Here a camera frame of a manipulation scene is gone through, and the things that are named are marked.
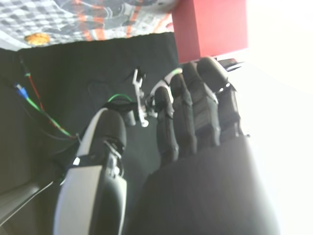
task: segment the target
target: yellow round spot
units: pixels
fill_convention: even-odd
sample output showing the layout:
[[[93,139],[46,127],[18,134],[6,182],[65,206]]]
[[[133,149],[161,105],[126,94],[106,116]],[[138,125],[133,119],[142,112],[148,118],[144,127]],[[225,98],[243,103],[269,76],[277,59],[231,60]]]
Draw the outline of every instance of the yellow round spot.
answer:
[[[50,36],[45,33],[34,33],[26,36],[25,41],[34,46],[42,46],[50,42]]]

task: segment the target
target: patterned fabric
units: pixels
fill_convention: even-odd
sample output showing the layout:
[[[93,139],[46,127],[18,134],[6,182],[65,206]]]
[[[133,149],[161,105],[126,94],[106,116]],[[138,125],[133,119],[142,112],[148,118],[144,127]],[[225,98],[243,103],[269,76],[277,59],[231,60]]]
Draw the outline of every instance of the patterned fabric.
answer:
[[[24,38],[33,33],[48,34],[47,46],[166,32],[177,1],[0,0],[0,47],[31,47]]]

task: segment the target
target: silver metal part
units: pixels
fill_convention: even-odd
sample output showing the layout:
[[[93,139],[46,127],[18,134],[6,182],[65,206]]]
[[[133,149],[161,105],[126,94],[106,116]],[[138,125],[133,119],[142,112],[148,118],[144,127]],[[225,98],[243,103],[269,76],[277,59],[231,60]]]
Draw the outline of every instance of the silver metal part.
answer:
[[[135,94],[137,97],[139,120],[140,120],[142,127],[147,127],[149,125],[149,122],[145,119],[145,112],[142,110],[142,107],[141,107],[141,99],[144,97],[144,92],[141,89],[142,77],[138,81],[137,76],[138,76],[138,69],[135,69],[134,77],[133,77],[133,85],[134,85]]]

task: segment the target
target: black finger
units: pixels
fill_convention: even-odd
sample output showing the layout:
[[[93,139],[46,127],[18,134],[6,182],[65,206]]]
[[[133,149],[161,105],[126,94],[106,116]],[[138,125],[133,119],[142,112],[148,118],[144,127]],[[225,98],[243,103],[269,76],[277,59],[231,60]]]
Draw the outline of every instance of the black finger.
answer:
[[[228,83],[228,74],[223,66],[212,57],[204,57],[197,63],[197,70],[203,81],[213,92]]]
[[[178,159],[179,147],[175,139],[173,126],[173,107],[169,94],[164,87],[155,93],[157,115],[156,140],[161,155],[161,166]]]
[[[193,102],[198,149],[220,144],[220,124],[215,94],[200,78],[195,63],[183,66],[183,77]]]
[[[191,95],[182,74],[171,80],[171,91],[174,97],[174,131],[179,145],[179,158],[192,156],[197,152],[197,139],[192,110]]]

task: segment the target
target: green cable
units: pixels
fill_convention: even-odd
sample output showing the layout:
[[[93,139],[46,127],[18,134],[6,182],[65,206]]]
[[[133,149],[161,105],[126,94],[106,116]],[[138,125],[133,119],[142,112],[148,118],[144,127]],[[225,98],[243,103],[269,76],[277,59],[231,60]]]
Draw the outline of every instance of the green cable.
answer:
[[[113,95],[110,99],[108,99],[108,102],[111,102],[112,100],[114,100],[115,98],[119,97],[119,96],[122,96],[122,97],[125,97],[129,100],[129,102],[132,102],[133,100],[126,94],[115,94]]]
[[[64,129],[56,122],[56,120],[54,120],[52,117],[50,117],[49,114],[47,114],[45,111],[41,110],[41,109],[37,106],[37,104],[35,104],[30,98],[27,98],[26,100],[27,100],[27,102],[28,102],[31,106],[33,106],[36,110],[38,110],[40,113],[42,113],[43,115],[45,115],[45,116],[46,116],[63,134],[65,134],[65,135],[67,135],[67,136],[69,136],[69,137],[71,137],[71,138],[74,137],[74,136],[71,135],[69,132],[67,132],[66,130],[64,130]]]

